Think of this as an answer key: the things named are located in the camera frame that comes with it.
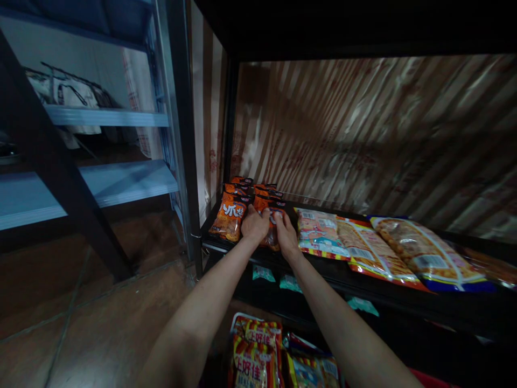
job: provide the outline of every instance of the barcode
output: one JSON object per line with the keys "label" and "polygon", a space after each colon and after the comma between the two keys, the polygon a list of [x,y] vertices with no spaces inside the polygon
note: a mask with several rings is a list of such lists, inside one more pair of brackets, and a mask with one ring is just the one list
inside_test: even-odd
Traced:
{"label": "barcode", "polygon": [[449,268],[439,255],[421,255],[413,258],[413,260],[418,268]]}
{"label": "barcode", "polygon": [[316,219],[316,218],[314,217],[314,214],[312,214],[312,213],[305,213],[305,212],[302,212],[302,217],[303,217],[303,218],[309,218],[309,219]]}
{"label": "barcode", "polygon": [[353,257],[362,257],[371,261],[375,261],[372,254],[369,251],[360,250],[359,248],[347,248]]}
{"label": "barcode", "polygon": [[334,363],[331,363],[329,360],[322,360],[323,369],[326,373],[329,375],[334,376],[336,379],[338,379],[338,368]]}

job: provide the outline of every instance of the brown floor tile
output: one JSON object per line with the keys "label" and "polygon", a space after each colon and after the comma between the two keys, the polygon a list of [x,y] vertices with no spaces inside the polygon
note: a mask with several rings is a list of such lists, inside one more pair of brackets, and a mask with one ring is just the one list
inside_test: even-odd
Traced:
{"label": "brown floor tile", "polygon": [[192,287],[177,261],[77,309],[50,386],[133,386],[156,338]]}
{"label": "brown floor tile", "polygon": [[[178,242],[171,226],[176,218],[172,211],[165,211],[112,225],[130,261],[139,264],[140,275],[181,258],[185,246]],[[76,303],[92,300],[112,287],[112,275],[92,251]]]}
{"label": "brown floor tile", "polygon": [[65,318],[0,343],[0,386],[43,387]]}
{"label": "brown floor tile", "polygon": [[68,309],[85,247],[75,235],[0,257],[0,339]]}

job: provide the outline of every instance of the shelf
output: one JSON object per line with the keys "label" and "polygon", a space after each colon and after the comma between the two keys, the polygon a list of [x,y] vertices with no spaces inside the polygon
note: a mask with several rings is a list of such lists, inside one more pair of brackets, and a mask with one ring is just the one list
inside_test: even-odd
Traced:
{"label": "shelf", "polygon": [[84,109],[62,105],[45,105],[54,125],[103,127],[168,127],[164,113],[135,112],[125,109]]}
{"label": "shelf", "polygon": [[[208,229],[215,220],[219,206],[220,201],[212,208],[201,229],[202,245],[211,250],[228,252],[234,244],[208,233]],[[287,213],[294,225],[296,224],[296,215],[293,207],[327,211],[342,217],[365,219],[358,214],[288,202]],[[508,244],[459,236],[447,232],[437,233],[441,237],[470,246],[473,249],[498,258],[505,259],[513,252],[512,247]],[[305,256],[323,278],[340,293],[358,296],[382,306],[391,307],[492,340],[517,340],[517,332],[515,332],[511,320],[508,319],[512,313],[517,314],[517,295],[506,288],[498,287],[496,293],[431,294],[353,272],[344,261],[319,258],[309,254]],[[272,252],[267,248],[258,248],[251,256],[250,261],[263,267],[271,268],[274,271],[292,273],[291,268],[283,259],[281,253]]]}
{"label": "shelf", "polygon": [[[79,169],[99,207],[178,191],[164,161],[105,164]],[[35,172],[0,176],[0,230],[66,216]]]}

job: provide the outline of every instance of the forearm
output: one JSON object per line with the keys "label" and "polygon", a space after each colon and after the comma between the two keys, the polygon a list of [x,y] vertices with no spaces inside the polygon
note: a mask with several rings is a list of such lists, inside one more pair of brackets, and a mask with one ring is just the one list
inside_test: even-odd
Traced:
{"label": "forearm", "polygon": [[157,340],[140,375],[141,386],[197,385],[212,338],[258,243],[243,238],[199,281]]}
{"label": "forearm", "polygon": [[301,252],[289,255],[288,262],[350,386],[420,386],[391,349]]}

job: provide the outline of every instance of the black metal frame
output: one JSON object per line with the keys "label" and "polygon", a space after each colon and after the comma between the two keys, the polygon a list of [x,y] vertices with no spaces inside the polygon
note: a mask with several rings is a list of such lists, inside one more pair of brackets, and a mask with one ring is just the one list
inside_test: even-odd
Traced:
{"label": "black metal frame", "polygon": [[115,281],[134,275],[115,233],[0,31],[0,103],[7,131],[104,261]]}

